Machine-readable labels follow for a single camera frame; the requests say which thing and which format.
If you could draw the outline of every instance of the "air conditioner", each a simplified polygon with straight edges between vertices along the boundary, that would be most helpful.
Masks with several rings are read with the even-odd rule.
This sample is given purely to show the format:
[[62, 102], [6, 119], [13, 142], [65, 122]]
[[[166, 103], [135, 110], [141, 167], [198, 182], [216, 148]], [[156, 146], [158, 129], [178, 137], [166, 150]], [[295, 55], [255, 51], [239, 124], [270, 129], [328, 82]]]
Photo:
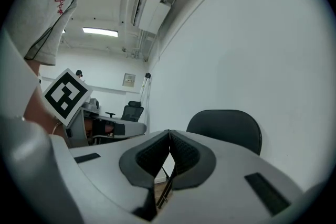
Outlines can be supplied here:
[[162, 0], [135, 0], [131, 22], [141, 30], [157, 34], [170, 9], [171, 4]]

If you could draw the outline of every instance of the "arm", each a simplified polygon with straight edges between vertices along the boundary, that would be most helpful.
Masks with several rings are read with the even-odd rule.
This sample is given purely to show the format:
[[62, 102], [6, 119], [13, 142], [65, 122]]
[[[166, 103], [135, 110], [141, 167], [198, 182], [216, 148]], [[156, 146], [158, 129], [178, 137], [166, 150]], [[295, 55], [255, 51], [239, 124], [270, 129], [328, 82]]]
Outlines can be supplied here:
[[[26, 62], [33, 70], [33, 72], [37, 75], [40, 63], [34, 60]], [[51, 134], [53, 132], [54, 127], [59, 121], [46, 109], [46, 107], [43, 104], [41, 95], [42, 95], [41, 88], [40, 87], [36, 88], [28, 103], [24, 117], [28, 121], [32, 121], [39, 124], [46, 130], [48, 134]], [[62, 125], [56, 128], [54, 134], [63, 137], [67, 143], [67, 146], [69, 146], [67, 142], [68, 139], [65, 137], [66, 134], [63, 131]]]

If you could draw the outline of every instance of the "black and white marker board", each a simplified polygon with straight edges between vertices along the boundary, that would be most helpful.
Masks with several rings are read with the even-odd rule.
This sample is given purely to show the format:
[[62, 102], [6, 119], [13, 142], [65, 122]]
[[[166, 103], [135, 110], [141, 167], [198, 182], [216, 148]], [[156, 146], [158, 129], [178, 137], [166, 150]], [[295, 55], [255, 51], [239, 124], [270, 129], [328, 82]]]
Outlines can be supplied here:
[[67, 126], [91, 93], [92, 88], [68, 68], [48, 87], [44, 97], [50, 112]]

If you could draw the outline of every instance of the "office chair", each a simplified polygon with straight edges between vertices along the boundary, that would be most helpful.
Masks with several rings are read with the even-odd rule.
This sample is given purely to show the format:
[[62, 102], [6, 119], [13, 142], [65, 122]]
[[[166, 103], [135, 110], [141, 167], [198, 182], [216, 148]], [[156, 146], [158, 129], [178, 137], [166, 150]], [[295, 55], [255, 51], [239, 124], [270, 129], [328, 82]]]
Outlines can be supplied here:
[[[142, 112], [143, 112], [143, 107], [141, 107], [141, 102], [135, 102], [135, 101], [130, 101], [128, 102], [128, 105], [124, 107], [124, 112], [122, 113], [121, 120], [124, 121], [133, 121], [133, 122], [138, 122]], [[106, 114], [110, 115], [110, 118], [115, 115], [114, 113], [110, 112], [105, 112]]]
[[[260, 155], [262, 136], [258, 123], [249, 114], [239, 110], [204, 110], [190, 120], [187, 132], [243, 146]], [[174, 167], [156, 205], [161, 208], [167, 202], [172, 182], [179, 170]]]

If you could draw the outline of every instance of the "ceiling light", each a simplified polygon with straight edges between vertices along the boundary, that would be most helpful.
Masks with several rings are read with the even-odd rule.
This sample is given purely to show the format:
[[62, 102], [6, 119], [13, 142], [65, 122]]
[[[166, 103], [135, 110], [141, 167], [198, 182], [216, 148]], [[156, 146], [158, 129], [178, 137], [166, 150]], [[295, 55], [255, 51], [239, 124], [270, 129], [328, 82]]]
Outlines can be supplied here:
[[112, 30], [83, 27], [83, 31], [84, 33], [89, 33], [89, 34], [99, 34], [99, 35], [106, 35], [106, 36], [111, 36], [111, 37], [118, 37], [118, 32], [112, 31]]

